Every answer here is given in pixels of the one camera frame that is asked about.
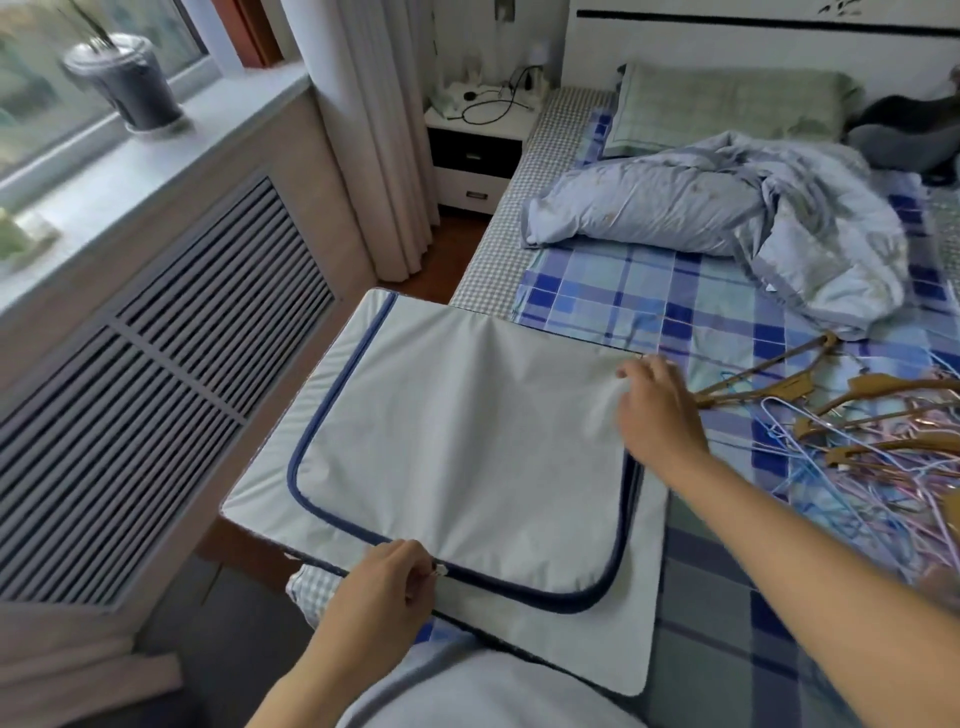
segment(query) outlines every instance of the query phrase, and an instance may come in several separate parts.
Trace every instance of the plant pot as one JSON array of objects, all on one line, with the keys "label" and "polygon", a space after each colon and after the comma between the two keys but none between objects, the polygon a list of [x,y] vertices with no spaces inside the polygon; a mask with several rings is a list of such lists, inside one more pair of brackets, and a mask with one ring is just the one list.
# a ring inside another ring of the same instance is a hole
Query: plant pot
[{"label": "plant pot", "polygon": [[116,48],[75,45],[63,56],[67,73],[81,85],[96,88],[117,110],[133,133],[163,135],[185,121],[154,45],[143,36],[111,33]]}]

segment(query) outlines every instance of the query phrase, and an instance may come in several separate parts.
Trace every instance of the white headboard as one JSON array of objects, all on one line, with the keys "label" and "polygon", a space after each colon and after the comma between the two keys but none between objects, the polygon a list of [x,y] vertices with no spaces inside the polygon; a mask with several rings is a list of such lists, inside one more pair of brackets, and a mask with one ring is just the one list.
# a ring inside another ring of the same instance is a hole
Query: white headboard
[{"label": "white headboard", "polygon": [[953,91],[957,0],[570,0],[563,85],[614,89],[639,60],[685,67],[843,71],[866,101]]}]

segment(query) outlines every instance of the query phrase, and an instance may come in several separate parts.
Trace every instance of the crumpled blanket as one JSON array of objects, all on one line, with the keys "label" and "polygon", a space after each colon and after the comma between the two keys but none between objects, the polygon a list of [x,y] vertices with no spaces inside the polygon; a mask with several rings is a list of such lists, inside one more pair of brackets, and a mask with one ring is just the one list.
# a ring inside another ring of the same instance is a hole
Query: crumpled blanket
[{"label": "crumpled blanket", "polygon": [[586,236],[734,258],[785,305],[864,338],[903,304],[907,238],[840,144],[725,132],[562,175],[521,214],[523,245]]}]

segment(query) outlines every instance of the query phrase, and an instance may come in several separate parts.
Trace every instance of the vent grille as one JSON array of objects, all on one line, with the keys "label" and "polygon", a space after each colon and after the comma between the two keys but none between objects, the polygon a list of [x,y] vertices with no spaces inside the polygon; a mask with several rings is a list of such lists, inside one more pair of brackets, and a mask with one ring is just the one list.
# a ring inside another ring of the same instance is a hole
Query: vent grille
[{"label": "vent grille", "polygon": [[0,599],[111,603],[238,430],[98,332],[0,425]]},{"label": "vent grille", "polygon": [[331,303],[333,293],[265,180],[118,318],[249,416]]},{"label": "vent grille", "polygon": [[334,298],[265,179],[117,301],[0,421],[2,601],[116,604]]}]

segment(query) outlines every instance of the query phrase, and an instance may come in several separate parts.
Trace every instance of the curtain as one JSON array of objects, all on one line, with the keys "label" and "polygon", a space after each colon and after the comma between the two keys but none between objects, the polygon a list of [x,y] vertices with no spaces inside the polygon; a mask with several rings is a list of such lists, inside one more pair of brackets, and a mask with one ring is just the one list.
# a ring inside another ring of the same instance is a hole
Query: curtain
[{"label": "curtain", "polygon": [[373,267],[407,279],[440,224],[423,121],[429,0],[282,0]]}]

